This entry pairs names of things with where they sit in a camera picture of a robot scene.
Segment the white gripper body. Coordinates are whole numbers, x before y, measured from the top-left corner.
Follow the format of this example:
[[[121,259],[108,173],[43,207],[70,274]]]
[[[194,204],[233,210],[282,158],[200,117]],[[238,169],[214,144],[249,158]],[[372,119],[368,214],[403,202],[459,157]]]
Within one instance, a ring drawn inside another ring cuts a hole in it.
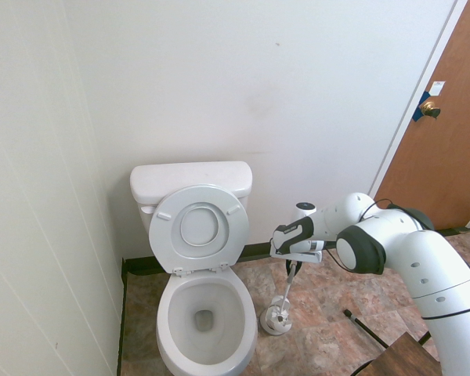
[[[321,250],[304,253],[279,254],[275,248],[270,248],[270,256],[277,259],[286,259],[296,262],[321,263],[323,254]]]

